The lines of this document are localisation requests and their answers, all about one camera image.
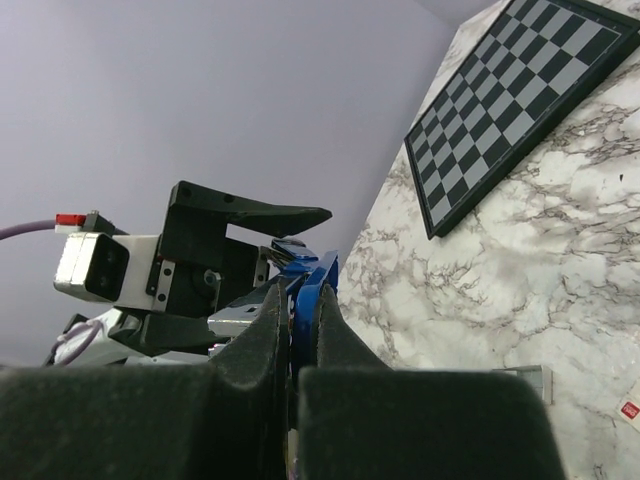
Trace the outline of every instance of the red label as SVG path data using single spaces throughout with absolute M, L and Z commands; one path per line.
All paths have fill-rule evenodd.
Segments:
M 624 413 L 625 416 L 633 420 L 640 413 L 640 408 L 638 408 L 636 405 L 634 405 L 631 402 L 627 402 L 624 404 L 624 407 L 622 407 L 622 413 Z

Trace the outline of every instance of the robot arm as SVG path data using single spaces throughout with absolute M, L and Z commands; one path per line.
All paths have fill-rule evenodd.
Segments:
M 128 235 L 97 211 L 59 215 L 56 230 L 68 237 L 54 287 L 113 308 L 93 319 L 76 316 L 46 364 L 206 361 L 255 320 L 269 288 L 283 281 L 294 305 L 297 376 L 311 358 L 320 289 L 325 283 L 337 287 L 337 252 L 320 258 L 293 238 L 257 247 L 227 238 L 226 227 L 279 237 L 330 216 L 323 209 L 269 205 L 187 182 L 173 188 L 160 235 Z M 269 279 L 271 266 L 278 272 Z M 184 354 L 181 360 L 172 359 L 176 352 Z

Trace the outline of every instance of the white plastic part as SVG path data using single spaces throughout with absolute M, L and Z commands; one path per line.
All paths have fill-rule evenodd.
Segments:
M 115 306 L 152 310 L 154 297 L 147 294 L 146 288 L 155 260 L 158 235 L 114 235 L 113 239 L 129 250 L 127 273 Z
M 89 325 L 99 325 L 100 330 L 93 341 L 68 366 L 108 365 L 129 357 L 144 356 L 108 337 L 109 329 L 118 322 L 121 315 L 122 312 L 120 310 L 112 308 L 102 315 L 88 320 L 87 323 Z M 87 337 L 91 335 L 91 332 L 92 330 L 88 329 L 63 341 L 56 349 L 54 364 L 64 363 L 65 360 L 74 355 Z

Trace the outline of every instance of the marble wall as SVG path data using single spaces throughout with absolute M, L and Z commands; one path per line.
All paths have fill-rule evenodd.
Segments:
M 640 19 L 638 1 L 597 3 Z M 505 5 L 460 28 L 416 119 Z M 427 240 L 402 147 L 339 298 L 399 368 L 549 366 L 569 477 L 640 478 L 640 432 L 616 413 L 640 377 L 640 51 L 444 239 Z

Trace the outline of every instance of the purple cable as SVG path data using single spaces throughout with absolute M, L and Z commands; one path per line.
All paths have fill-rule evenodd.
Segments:
M 100 322 L 96 322 L 93 326 L 89 326 L 87 324 L 85 324 L 85 325 L 86 325 L 85 328 L 78 327 L 78 329 L 75 331 L 75 334 L 73 334 L 74 330 L 71 330 L 69 332 L 72 335 L 69 335 L 67 337 L 67 340 L 69 340 L 70 338 L 78 336 L 80 333 L 86 332 L 88 329 L 91 329 L 91 332 L 89 332 L 89 335 L 87 335 L 87 338 L 85 338 L 82 341 L 82 343 L 80 345 L 78 345 L 78 347 L 73 351 L 73 353 L 71 353 L 71 355 L 69 355 L 67 357 L 64 357 L 62 359 L 62 361 L 60 363 L 58 363 L 57 365 L 69 365 L 71 362 L 73 362 L 76 358 L 78 358 L 80 356 L 80 354 L 82 352 L 84 352 L 87 349 L 87 347 L 89 345 L 91 345 L 91 342 L 93 342 L 93 340 L 98 335 L 98 332 L 102 329 L 102 324 Z
M 56 228 L 55 220 L 40 220 L 39 222 L 23 223 L 13 227 L 0 229 L 0 240 L 22 235 L 23 233 L 39 232 L 41 230 L 53 230 Z

